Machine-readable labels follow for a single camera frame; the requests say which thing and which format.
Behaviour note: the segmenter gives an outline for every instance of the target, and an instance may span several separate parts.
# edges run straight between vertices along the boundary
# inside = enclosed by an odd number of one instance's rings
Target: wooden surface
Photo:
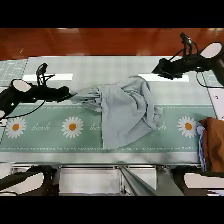
[[[223,28],[0,28],[0,60],[61,55],[174,55],[180,33],[199,49],[224,42]]]

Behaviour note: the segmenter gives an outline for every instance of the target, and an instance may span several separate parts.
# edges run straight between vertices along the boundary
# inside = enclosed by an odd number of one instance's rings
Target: daisy
[[[194,120],[194,118],[190,118],[190,117],[182,117],[181,119],[179,119],[178,121],[178,130],[182,131],[182,135],[184,135],[185,137],[189,137],[189,138],[194,138],[194,136],[197,134],[196,132],[196,121]]]
[[[83,121],[78,117],[69,117],[63,122],[63,135],[66,135],[66,138],[75,138],[76,136],[82,134],[81,131],[83,130],[83,126]]]
[[[6,135],[8,138],[17,138],[26,130],[26,121],[21,117],[11,119],[6,126]]]

